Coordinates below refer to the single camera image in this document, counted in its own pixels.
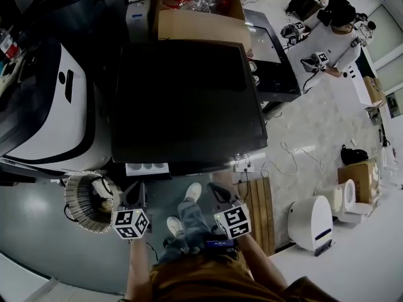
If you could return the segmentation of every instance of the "white toilet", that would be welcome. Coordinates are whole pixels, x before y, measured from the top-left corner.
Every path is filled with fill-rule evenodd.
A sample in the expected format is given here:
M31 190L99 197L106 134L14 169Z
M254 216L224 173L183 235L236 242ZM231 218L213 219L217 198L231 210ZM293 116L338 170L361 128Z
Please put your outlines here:
M351 179L344 184L318 189L316 195L325 196L329 201L332 215L345 223L361 223L373 209L370 204L356 202L355 184Z

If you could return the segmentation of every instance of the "wooden pallet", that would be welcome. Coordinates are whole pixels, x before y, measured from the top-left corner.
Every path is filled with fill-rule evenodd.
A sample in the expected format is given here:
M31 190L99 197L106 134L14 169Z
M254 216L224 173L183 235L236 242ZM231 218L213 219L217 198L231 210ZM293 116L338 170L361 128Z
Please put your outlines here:
M230 172L213 174L213 180L231 185L245 201L251 217L252 237L267 256L275 253L275 230L269 177L232 184Z

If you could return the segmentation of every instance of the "cardboard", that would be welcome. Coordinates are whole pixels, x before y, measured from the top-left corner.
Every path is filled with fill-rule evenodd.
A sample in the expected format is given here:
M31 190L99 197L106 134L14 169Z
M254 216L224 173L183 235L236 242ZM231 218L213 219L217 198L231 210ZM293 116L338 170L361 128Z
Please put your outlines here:
M370 95L371 102L374 106L380 107L386 104L386 96L383 92L379 79L365 76L363 78L366 89Z
M245 51L251 48L241 0L229 0L225 15L171 9L159 0L154 24L158 38L237 42Z
M158 38L237 42L244 45L245 51L251 48L244 21L218 14L199 13L197 17L194 14L189 10L161 11Z
M352 179L355 183L357 203L372 204L371 189L376 189L378 181L373 178L373 168L376 160L367 160L357 164L350 164L338 169L339 184Z

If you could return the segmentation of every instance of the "flat screen television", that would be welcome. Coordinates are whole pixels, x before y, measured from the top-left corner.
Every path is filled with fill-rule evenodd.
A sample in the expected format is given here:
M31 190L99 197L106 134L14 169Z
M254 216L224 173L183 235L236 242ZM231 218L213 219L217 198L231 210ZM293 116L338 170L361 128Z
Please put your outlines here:
M112 120L115 162L189 174L267 146L244 48L159 40L122 48Z

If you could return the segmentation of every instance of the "power strip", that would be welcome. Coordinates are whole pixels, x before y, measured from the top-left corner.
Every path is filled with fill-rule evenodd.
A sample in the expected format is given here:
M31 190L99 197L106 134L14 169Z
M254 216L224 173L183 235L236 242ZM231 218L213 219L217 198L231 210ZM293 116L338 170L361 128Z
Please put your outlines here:
M250 167L248 167L248 164L236 164L234 166L235 172L254 172L254 165L251 164Z

